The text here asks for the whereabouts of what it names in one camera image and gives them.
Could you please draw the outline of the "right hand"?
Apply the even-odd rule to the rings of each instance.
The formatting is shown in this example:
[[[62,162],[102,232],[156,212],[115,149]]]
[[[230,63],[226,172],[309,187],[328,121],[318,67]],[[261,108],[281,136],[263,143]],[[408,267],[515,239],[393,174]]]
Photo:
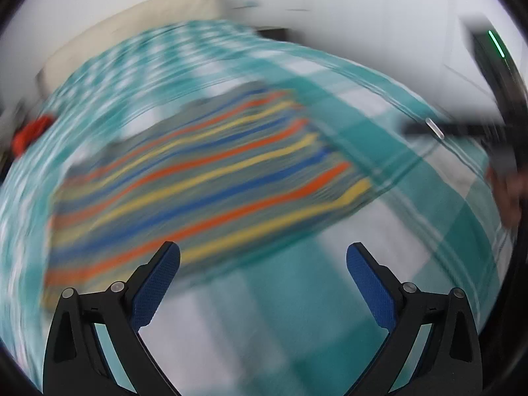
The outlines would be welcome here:
[[[501,177],[490,166],[486,172],[501,222],[507,229],[518,226],[522,217],[521,199],[527,199],[527,171]]]

